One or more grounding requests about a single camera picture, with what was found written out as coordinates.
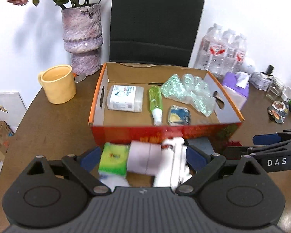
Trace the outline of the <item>white handheld device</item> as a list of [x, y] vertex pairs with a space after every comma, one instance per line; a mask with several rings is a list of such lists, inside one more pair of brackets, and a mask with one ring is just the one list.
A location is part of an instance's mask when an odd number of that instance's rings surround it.
[[162, 144], [162, 159], [159, 171], [154, 177], [153, 187], [170, 187], [173, 191], [192, 177], [187, 165], [186, 151], [182, 137], [165, 139]]

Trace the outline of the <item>black charger block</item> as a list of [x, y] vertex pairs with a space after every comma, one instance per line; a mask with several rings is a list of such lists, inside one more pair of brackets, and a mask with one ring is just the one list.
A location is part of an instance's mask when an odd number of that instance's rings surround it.
[[185, 144], [190, 147], [194, 146], [208, 155], [214, 153], [214, 149], [207, 137], [187, 139]]

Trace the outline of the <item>dark snack packet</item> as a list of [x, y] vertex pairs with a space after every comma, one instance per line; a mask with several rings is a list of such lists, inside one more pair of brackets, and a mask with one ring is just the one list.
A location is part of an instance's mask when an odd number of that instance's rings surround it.
[[288, 115], [288, 107], [285, 102], [273, 102], [271, 106], [267, 108], [267, 112], [270, 120], [277, 124], [283, 124], [285, 118]]

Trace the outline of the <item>green tissue packet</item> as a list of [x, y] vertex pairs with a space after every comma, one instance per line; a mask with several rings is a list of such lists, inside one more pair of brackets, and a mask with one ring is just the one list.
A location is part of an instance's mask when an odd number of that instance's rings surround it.
[[129, 145], [105, 143], [98, 168], [99, 174], [126, 177], [129, 150]]

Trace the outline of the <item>glass jar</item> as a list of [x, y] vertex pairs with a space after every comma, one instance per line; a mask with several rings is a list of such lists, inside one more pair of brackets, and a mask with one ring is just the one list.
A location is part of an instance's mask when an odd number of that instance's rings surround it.
[[266, 92], [266, 98], [275, 101], [278, 99], [284, 90], [284, 84], [277, 77], [273, 77]]

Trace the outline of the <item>blue yellow painted pouch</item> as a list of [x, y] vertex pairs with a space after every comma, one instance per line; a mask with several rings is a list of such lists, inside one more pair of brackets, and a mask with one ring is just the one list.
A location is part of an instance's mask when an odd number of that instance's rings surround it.
[[172, 105], [168, 112], [170, 126], [188, 126], [191, 124], [190, 111], [185, 107]]

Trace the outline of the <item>purple tissue pack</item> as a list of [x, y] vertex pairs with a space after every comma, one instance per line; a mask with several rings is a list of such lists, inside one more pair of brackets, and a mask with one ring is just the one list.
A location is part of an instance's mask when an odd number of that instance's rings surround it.
[[250, 75], [246, 72], [227, 72], [222, 82], [223, 88], [239, 110], [249, 97], [249, 78]]

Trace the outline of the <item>white cylindrical jar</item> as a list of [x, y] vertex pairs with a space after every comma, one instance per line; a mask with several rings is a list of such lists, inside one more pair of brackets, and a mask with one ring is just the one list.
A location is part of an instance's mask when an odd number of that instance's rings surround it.
[[151, 144], [133, 140], [130, 144], [127, 171], [155, 176], [160, 170], [162, 148], [160, 144]]

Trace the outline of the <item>green bubble wrap bag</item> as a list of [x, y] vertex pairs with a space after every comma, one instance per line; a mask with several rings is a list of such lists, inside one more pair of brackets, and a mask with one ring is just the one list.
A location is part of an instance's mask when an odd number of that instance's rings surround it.
[[195, 110], [209, 117], [216, 103], [208, 84], [199, 76], [172, 75], [161, 87], [165, 98], [191, 105]]

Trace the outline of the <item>green spray bottle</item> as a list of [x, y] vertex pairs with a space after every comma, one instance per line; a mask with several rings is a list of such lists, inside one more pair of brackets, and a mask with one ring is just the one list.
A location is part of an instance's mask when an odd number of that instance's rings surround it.
[[149, 89], [149, 106], [155, 126], [162, 125], [162, 94], [159, 86], [151, 86]]

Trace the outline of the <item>red orange cardboard box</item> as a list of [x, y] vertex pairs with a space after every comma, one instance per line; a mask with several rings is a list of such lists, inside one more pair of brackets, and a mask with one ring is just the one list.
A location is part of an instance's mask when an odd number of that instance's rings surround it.
[[[192, 101], [162, 98], [153, 107], [149, 90], [173, 75], [190, 74], [206, 83], [205, 92], [223, 106], [211, 106], [209, 116], [194, 108]], [[159, 144], [167, 138], [208, 137], [227, 141], [244, 118], [219, 81], [206, 70], [179, 66], [105, 63], [98, 78], [89, 115], [97, 145], [128, 144], [133, 140]]]

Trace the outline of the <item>white wipes packet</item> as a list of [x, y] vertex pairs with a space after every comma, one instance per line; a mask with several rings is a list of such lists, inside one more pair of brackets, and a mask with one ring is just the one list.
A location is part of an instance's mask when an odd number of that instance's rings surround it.
[[131, 85], [113, 85], [107, 97], [109, 110], [141, 113], [144, 88]]

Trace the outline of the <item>white box on floor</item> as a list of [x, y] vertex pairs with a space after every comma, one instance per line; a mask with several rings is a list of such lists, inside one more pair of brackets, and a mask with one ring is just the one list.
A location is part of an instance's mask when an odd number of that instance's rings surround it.
[[27, 111], [19, 93], [0, 93], [0, 121], [15, 133]]

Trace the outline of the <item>water bottle pack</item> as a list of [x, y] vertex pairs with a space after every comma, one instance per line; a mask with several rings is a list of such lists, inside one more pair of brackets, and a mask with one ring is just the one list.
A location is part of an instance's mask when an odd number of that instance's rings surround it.
[[221, 79], [240, 70], [246, 52], [247, 39], [242, 34], [236, 36], [231, 29], [221, 32], [221, 26], [214, 24], [202, 38], [194, 68]]

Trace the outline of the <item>black paper bag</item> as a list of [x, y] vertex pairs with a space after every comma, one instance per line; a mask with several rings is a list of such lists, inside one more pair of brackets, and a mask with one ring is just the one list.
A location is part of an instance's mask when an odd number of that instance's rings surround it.
[[112, 0], [112, 62], [187, 67], [205, 0]]

